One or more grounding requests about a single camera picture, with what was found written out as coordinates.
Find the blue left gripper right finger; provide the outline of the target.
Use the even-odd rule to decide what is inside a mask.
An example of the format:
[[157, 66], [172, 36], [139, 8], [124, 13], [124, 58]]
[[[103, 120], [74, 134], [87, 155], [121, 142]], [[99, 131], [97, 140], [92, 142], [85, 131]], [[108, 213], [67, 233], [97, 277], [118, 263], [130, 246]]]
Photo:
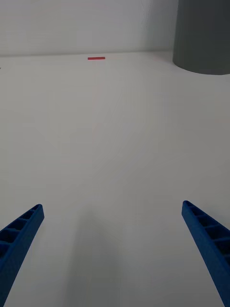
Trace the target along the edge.
[[182, 217], [224, 306], [230, 306], [230, 231], [189, 201], [183, 202]]

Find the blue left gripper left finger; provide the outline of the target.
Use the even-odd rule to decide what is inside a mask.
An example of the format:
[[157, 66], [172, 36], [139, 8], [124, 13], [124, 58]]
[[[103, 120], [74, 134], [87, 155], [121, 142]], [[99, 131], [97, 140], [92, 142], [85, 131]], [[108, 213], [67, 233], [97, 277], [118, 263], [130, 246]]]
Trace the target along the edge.
[[37, 204], [0, 231], [0, 306], [4, 306], [44, 218], [43, 206]]

